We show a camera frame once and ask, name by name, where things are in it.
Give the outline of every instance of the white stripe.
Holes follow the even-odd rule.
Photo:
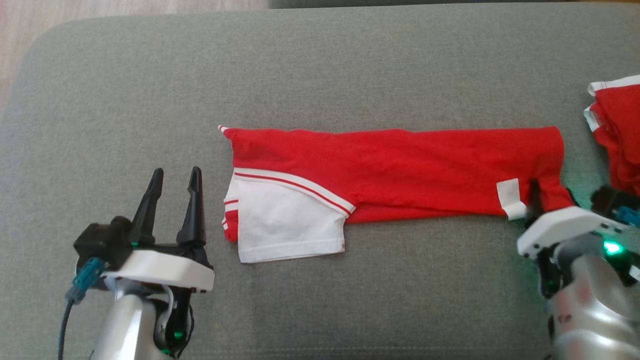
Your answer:
[[[587,91],[592,96],[596,95],[596,91],[608,88],[621,88],[629,85],[638,85],[640,84],[640,75],[627,76],[626,78],[614,80],[614,81],[596,81],[595,83],[589,84],[587,87]]]
[[[225,212],[238,210],[238,203],[232,202],[231,204],[225,204]]]
[[[507,219],[515,220],[523,218],[527,211],[527,206],[520,201],[518,178],[496,183],[496,189],[498,191],[500,206],[507,214]]]
[[[332,193],[331,191],[327,190],[326,188],[323,188],[322,186],[314,183],[313,181],[309,181],[309,180],[305,179],[304,177],[300,177],[300,176],[296,176],[296,175],[292,175],[292,174],[287,174],[285,172],[278,172],[278,171],[271,171],[271,170],[261,170],[261,169],[256,169],[256,168],[235,168],[234,169],[234,174],[237,176],[238,179],[242,179],[242,180],[245,180],[245,181],[256,181],[256,182],[259,182],[259,183],[272,183],[272,184],[278,184],[278,185],[286,186],[288,188],[292,188],[292,189],[301,191],[303,193],[306,193],[307,195],[316,198],[317,200],[325,203],[326,205],[330,206],[331,208],[333,208],[333,209],[335,209],[337,211],[340,211],[344,215],[349,216],[349,214],[345,213],[344,210],[342,210],[339,207],[331,204],[330,202],[327,202],[326,200],[324,200],[322,197],[319,197],[315,193],[307,191],[304,188],[300,188],[299,186],[283,183],[283,182],[277,181],[277,180],[258,179],[258,178],[255,178],[255,177],[246,177],[246,176],[239,175],[239,173],[240,174],[247,174],[247,175],[254,175],[254,176],[268,176],[268,177],[273,177],[275,179],[283,179],[283,180],[286,180],[286,181],[290,181],[292,183],[295,183],[295,184],[298,184],[298,185],[302,185],[305,188],[309,188],[309,189],[319,193],[323,197],[326,197],[327,199],[331,200],[332,202],[334,202],[334,203],[342,206],[343,208],[347,209],[350,213],[352,213],[353,210],[356,208],[352,203],[348,202],[347,200],[343,199],[342,197],[339,197],[338,195],[335,195],[334,193]]]
[[[596,131],[596,129],[600,127],[600,123],[598,122],[596,113],[591,111],[592,106],[593,104],[589,105],[589,107],[584,109],[584,111],[582,112],[582,114],[584,115],[584,118],[587,119],[587,124],[589,124],[589,128],[591,129],[591,132]]]

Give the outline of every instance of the red and white garment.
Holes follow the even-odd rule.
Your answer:
[[[591,83],[588,91],[596,102],[584,117],[607,149],[611,185],[640,195],[640,75]]]
[[[451,215],[523,217],[530,183],[547,211],[571,206],[555,127],[412,133],[246,130],[223,228],[243,263],[344,251],[344,222]]]

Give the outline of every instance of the glowing green led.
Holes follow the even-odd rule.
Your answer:
[[[622,250],[624,250],[624,248],[620,246],[619,243],[614,243],[613,241],[605,241],[603,246],[605,251],[607,252],[607,255],[619,254],[620,252],[622,252]]]

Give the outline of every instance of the red stripe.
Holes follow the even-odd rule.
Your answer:
[[[289,180],[285,180],[285,179],[279,179],[277,177],[271,177],[271,176],[240,174],[239,172],[236,172],[235,174],[238,175],[238,176],[252,177],[252,178],[255,178],[255,179],[267,179],[267,180],[280,181],[281,183],[297,186],[298,188],[302,188],[302,189],[305,189],[306,191],[308,191],[310,193],[316,194],[318,197],[322,198],[324,201],[326,201],[326,202],[328,202],[328,203],[330,203],[330,204],[332,204],[332,205],[344,210],[345,213],[351,214],[351,212],[349,210],[347,210],[344,206],[341,206],[340,204],[337,204],[337,203],[327,199],[324,195],[322,195],[321,193],[319,193],[319,192],[317,192],[317,191],[315,191],[313,189],[307,188],[306,186],[300,185],[298,183],[294,183],[293,181],[289,181]]]

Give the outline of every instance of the black cable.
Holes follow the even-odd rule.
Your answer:
[[[71,313],[71,307],[74,305],[73,300],[67,302],[65,308],[65,314],[62,316],[62,325],[60,326],[60,338],[58,340],[58,360],[62,360],[65,352],[65,334],[67,333],[67,322],[69,321],[69,314]]]
[[[184,345],[182,346],[180,351],[178,351],[178,353],[176,354],[175,356],[176,359],[180,359],[182,352],[184,351],[184,349],[187,348],[187,345],[189,345],[189,341],[191,341],[191,334],[193,334],[193,329],[196,326],[196,320],[193,318],[193,307],[191,306],[191,304],[189,305],[189,317],[191,322],[191,326],[189,327],[189,334],[187,334],[187,340],[185,340]]]

